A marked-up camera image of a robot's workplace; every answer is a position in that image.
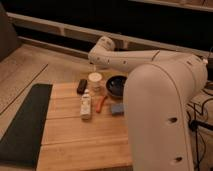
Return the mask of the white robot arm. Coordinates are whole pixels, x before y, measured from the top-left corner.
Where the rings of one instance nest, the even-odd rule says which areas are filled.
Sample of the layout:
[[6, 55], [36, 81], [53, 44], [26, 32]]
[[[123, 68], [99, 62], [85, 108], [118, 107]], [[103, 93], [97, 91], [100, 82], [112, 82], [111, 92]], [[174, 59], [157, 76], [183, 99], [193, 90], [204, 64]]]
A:
[[88, 58], [128, 74], [123, 103], [133, 171], [194, 171], [186, 107], [207, 82], [207, 62], [175, 51], [117, 51], [106, 36]]

